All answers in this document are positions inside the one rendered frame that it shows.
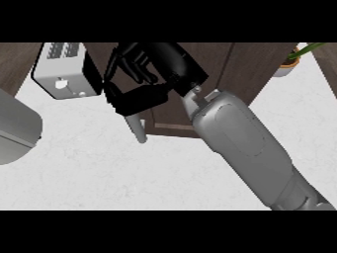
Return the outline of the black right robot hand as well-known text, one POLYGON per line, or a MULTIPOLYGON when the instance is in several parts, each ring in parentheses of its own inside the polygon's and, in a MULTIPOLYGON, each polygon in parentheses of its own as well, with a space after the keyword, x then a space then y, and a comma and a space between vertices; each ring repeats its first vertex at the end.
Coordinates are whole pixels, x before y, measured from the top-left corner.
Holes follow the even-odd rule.
POLYGON ((169 91, 184 97, 209 75, 177 42, 121 42, 104 72, 104 93, 116 113, 129 117, 162 105, 169 91), (140 84, 123 93, 112 79, 118 68, 140 84))

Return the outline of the white and black toaster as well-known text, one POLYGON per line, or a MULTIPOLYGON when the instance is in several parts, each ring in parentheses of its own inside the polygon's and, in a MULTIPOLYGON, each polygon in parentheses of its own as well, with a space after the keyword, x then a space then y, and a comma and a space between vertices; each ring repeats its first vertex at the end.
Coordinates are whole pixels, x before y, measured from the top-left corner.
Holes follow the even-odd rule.
POLYGON ((82 42, 44 43, 32 78, 58 100, 103 92, 103 77, 82 42))

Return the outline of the potted green plant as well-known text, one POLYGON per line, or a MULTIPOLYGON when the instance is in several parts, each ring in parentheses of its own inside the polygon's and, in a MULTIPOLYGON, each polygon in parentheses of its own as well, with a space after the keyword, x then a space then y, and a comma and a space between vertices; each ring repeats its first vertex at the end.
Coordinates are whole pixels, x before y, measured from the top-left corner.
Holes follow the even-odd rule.
POLYGON ((282 63, 282 66, 274 74, 276 77, 286 77, 294 69, 299 65, 301 57, 313 52, 317 48, 325 46, 325 42, 310 43, 304 48, 298 46, 294 48, 292 52, 288 54, 286 60, 282 63))

